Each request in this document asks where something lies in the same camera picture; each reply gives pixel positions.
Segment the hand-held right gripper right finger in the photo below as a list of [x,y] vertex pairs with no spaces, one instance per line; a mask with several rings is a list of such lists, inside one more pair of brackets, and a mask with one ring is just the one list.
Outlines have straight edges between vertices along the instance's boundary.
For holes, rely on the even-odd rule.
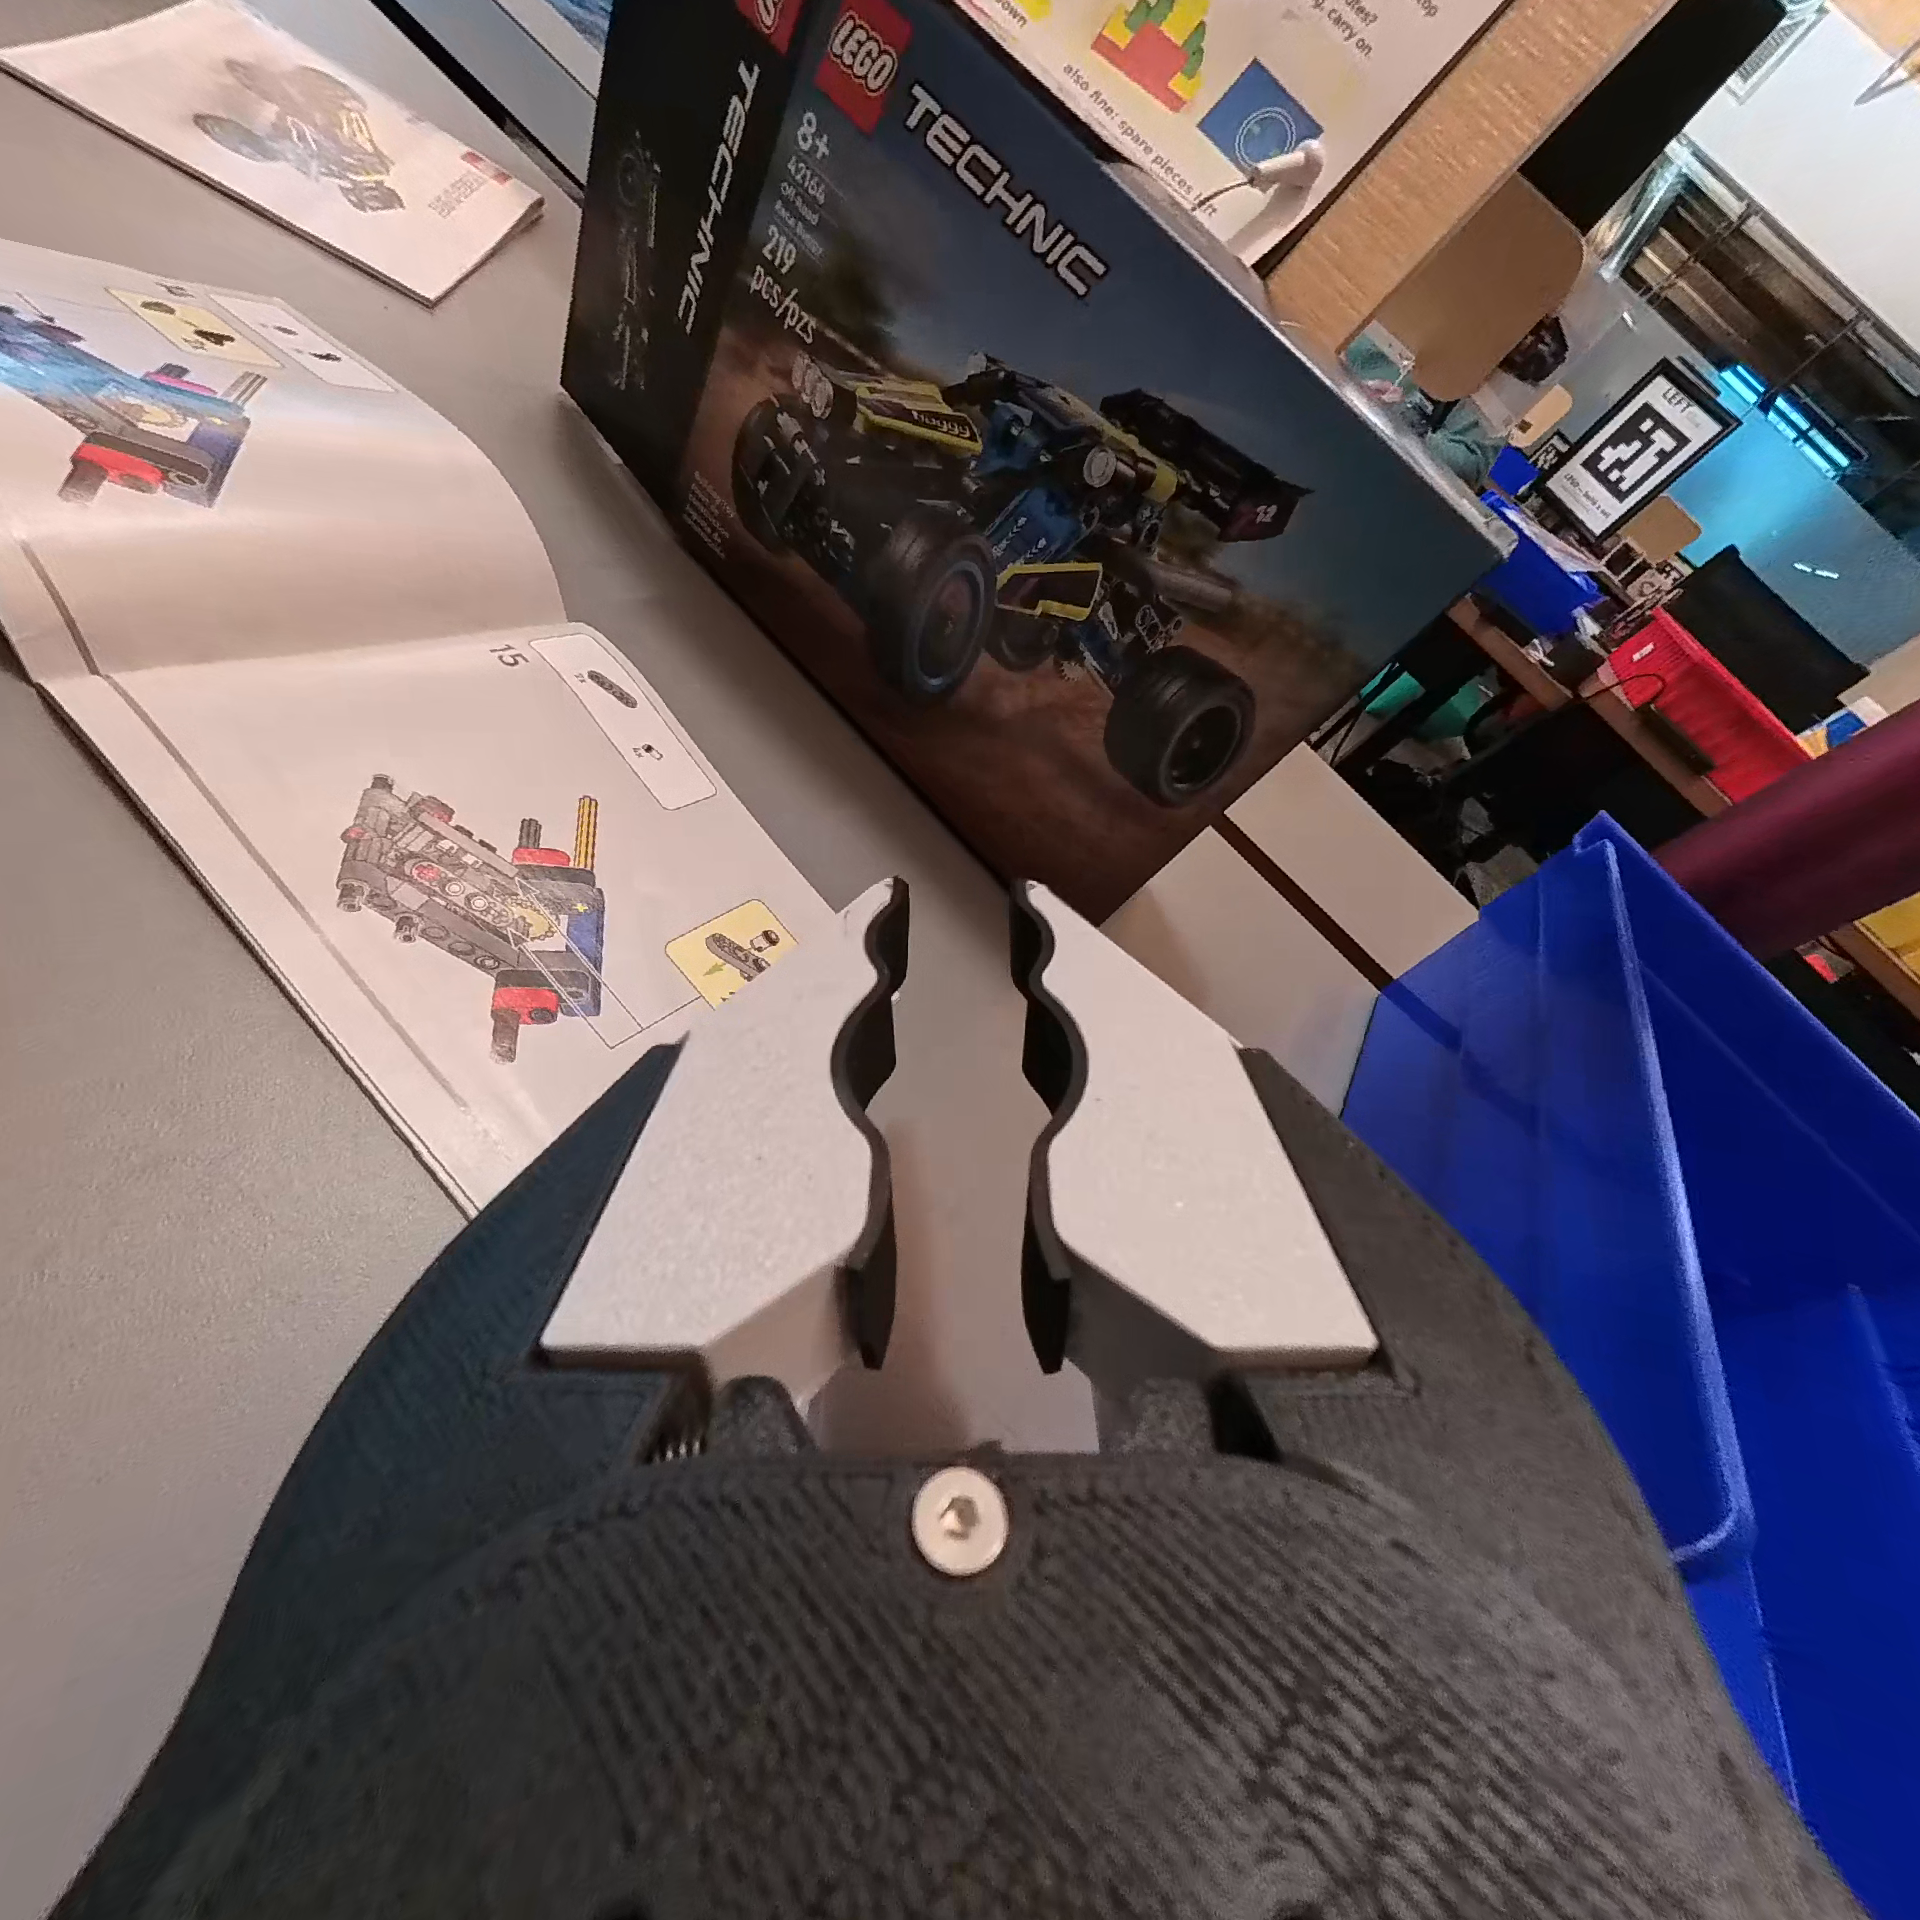
[[1355,1374],[1380,1334],[1265,1094],[1289,1082],[1048,883],[1011,888],[1031,1146],[1021,1312],[1048,1374]]

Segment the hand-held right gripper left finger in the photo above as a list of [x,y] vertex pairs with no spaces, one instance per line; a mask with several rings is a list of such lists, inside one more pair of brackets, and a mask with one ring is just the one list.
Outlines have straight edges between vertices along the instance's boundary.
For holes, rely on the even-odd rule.
[[689,1035],[545,1323],[547,1360],[788,1397],[883,1366],[898,1254],[872,1107],[897,1072],[907,928],[906,879],[876,882]]

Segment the lego set box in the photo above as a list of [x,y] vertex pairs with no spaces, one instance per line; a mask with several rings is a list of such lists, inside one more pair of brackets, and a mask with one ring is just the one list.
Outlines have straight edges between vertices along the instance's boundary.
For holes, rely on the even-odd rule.
[[562,389],[1091,921],[1516,541],[952,3],[612,3]]

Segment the white desk divider panel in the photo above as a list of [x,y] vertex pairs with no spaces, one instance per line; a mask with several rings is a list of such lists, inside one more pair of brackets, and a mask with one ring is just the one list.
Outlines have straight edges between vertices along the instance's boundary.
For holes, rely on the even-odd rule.
[[1474,921],[1477,907],[1300,746],[1104,931],[1339,1110],[1379,994]]

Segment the blue storage bin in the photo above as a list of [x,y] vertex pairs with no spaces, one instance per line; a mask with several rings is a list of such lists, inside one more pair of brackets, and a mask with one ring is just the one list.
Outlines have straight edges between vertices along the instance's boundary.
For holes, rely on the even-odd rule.
[[1919,1915],[1919,1130],[1599,815],[1376,1002],[1343,1117],[1617,1441],[1791,1803]]

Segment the open instruction booklet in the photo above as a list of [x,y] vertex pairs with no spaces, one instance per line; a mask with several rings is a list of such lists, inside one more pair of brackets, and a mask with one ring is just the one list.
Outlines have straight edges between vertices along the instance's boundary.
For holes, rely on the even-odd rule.
[[4,639],[457,1201],[833,926],[421,398],[264,295],[3,293]]

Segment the maroon insulated bottle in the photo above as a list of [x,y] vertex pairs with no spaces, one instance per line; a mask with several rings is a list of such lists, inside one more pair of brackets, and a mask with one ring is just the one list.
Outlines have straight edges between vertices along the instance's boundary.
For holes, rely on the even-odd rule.
[[1655,863],[1767,961],[1919,888],[1919,705],[1675,835]]

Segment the red storage bin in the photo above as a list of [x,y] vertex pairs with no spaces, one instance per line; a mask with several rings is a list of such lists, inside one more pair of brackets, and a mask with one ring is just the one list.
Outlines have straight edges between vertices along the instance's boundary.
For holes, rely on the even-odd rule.
[[1811,763],[1804,741],[1691,630],[1655,609],[1607,653],[1627,704],[1655,710],[1684,738],[1696,775],[1729,802],[1757,794]]

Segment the fiducial tag sign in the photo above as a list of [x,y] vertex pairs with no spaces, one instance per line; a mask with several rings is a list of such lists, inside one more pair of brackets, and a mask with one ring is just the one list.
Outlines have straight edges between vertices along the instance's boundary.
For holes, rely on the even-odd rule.
[[1605,541],[1737,425],[1714,383],[1666,357],[1543,477],[1540,497],[1584,538]]

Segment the tan rounded panel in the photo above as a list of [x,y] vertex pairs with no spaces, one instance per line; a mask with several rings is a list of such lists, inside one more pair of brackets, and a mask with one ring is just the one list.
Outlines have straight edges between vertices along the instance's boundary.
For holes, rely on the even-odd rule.
[[1471,398],[1559,312],[1587,262],[1583,229],[1512,176],[1384,301],[1345,368],[1379,393]]

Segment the brown partition board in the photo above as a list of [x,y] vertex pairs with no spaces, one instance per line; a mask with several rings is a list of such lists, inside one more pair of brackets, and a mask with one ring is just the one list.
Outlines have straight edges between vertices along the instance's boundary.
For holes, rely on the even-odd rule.
[[1671,2],[1512,2],[1265,271],[1273,317],[1345,347]]

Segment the closed instruction booklet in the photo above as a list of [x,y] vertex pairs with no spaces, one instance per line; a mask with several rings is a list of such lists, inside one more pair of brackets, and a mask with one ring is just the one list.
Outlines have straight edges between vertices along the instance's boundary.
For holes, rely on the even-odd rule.
[[509,168],[242,3],[21,40],[4,69],[428,305],[545,213]]

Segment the white instruction poster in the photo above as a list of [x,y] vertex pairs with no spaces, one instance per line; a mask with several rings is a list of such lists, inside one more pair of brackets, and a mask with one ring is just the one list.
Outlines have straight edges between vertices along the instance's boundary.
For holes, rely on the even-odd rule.
[[1313,198],[1368,160],[1499,2],[964,2],[1117,154],[1223,221],[1315,143]]

